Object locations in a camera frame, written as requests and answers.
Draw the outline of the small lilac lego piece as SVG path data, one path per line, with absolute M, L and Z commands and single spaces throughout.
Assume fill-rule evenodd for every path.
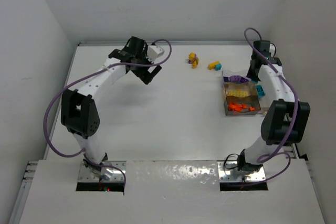
M 240 83 L 247 83 L 249 82 L 249 79 L 245 78 L 245 77 L 241 77 L 239 80 Z

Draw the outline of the yellow lego plate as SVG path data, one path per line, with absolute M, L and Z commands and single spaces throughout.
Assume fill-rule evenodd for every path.
M 233 97 L 239 97 L 239 98 L 244 98 L 249 96 L 248 91 L 244 90 L 229 90 L 226 92 L 227 96 L 233 96 Z

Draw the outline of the yellow and teal lego block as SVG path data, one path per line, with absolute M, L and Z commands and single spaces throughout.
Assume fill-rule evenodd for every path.
M 222 64 L 219 61 L 212 62 L 207 67 L 209 70 L 219 71 L 222 68 Z

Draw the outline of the large orange curved lego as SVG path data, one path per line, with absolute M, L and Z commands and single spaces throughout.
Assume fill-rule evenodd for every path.
M 234 102 L 230 102 L 228 104 L 228 109 L 230 111 L 237 111 L 237 112 L 242 112 L 244 110 L 247 110 L 247 105 L 243 104 L 243 103 L 234 103 Z

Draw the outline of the yellow purple striped lego figure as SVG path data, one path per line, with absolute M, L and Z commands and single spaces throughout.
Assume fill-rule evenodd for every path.
M 193 69 L 195 69 L 199 64 L 199 58 L 196 53 L 191 52 L 188 56 L 188 64 L 191 65 Z

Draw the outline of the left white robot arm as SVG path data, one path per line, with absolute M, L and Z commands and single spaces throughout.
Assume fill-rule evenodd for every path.
M 99 144 L 97 130 L 100 117 L 97 104 L 104 93 L 128 72 L 149 84 L 161 70 L 156 66 L 149 71 L 164 49 L 156 44 L 148 45 L 144 40 L 131 37 L 122 49 L 112 51 L 100 73 L 89 78 L 79 89 L 63 92 L 61 97 L 61 123 L 77 140 L 83 150 L 85 164 L 96 174 L 107 169 L 107 154 Z

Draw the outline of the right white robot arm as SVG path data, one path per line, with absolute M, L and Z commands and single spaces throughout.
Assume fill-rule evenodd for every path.
M 240 172 L 258 171 L 284 145 L 299 143 L 310 113 L 309 103 L 299 101 L 293 86 L 284 77 L 280 59 L 270 52 L 270 45 L 267 40 L 253 43 L 247 77 L 261 83 L 270 104 L 261 123 L 260 137 L 238 156 Z

